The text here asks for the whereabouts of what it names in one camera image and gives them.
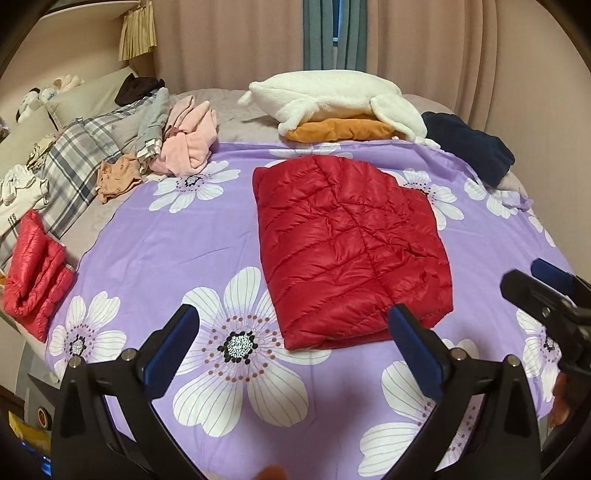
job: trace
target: blue gripper pad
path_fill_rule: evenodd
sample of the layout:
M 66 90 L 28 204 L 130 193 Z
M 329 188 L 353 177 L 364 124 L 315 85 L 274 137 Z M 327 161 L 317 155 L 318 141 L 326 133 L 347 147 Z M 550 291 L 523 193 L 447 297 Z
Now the blue gripper pad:
M 441 401 L 451 369 L 445 344 L 402 304 L 388 312 L 388 328 L 423 395 Z
M 573 292 L 574 278 L 570 273 L 559 269 L 546 260 L 538 258 L 531 264 L 531 275 L 549 287 L 559 291 L 562 295 Z
M 143 369 L 144 394 L 153 400 L 166 393 L 189 347 L 199 333 L 195 307 L 182 305 L 162 329 L 165 337 Z

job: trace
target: red puffer jacket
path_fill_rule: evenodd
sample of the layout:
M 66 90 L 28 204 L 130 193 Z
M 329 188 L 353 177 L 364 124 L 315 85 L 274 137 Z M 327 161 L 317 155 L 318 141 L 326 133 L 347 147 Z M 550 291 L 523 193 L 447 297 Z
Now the red puffer jacket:
M 262 269 L 289 350 L 390 338 L 405 303 L 433 327 L 452 277 L 425 194 L 363 161 L 312 155 L 252 178 Z
M 45 342 L 49 318 L 68 292 L 74 272 L 66 267 L 66 248 L 45 233 L 35 210 L 29 210 L 20 223 L 4 288 L 4 310 Z

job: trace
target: purple bedsheet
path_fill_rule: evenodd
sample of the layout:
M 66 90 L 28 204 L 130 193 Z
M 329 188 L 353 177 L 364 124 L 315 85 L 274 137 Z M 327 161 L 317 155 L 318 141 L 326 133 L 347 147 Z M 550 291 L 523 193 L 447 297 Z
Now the purple bedsheet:
M 433 402 L 393 342 L 287 352 L 261 275 L 252 171 L 310 153 L 368 161 L 427 193 L 453 279 L 454 311 L 436 332 L 472 356 L 518 355 L 538 415 L 547 414 L 560 353 L 539 323 L 501 297 L 499 282 L 538 257 L 569 266 L 524 199 L 488 192 L 451 154 L 401 141 L 305 150 L 222 144 L 202 174 L 139 186 L 83 257 L 53 321 L 47 362 L 63 375 L 74 353 L 116 358 L 192 303 L 202 329 L 154 404 L 199 468 L 228 480 L 250 479 L 270 463 L 291 480 L 386 472 Z M 224 362 L 226 352 L 241 361 Z M 442 465 L 459 457 L 477 410 L 474 402 Z

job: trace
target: yellow fringe curtain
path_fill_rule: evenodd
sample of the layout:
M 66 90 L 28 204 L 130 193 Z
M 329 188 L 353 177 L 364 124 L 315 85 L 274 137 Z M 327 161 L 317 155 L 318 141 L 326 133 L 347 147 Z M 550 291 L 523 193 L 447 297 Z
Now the yellow fringe curtain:
M 119 41 L 119 61 L 129 60 L 151 51 L 156 43 L 152 2 L 129 11 L 123 20 Z

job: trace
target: orange cushion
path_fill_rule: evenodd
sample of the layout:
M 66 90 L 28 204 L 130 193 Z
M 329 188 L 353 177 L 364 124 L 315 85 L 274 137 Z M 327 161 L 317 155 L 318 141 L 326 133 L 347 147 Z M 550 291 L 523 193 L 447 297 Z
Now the orange cushion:
M 375 118 L 359 115 L 356 118 L 329 118 L 321 122 L 301 124 L 285 137 L 302 143 L 333 142 L 337 140 L 382 140 L 397 135 L 391 127 Z

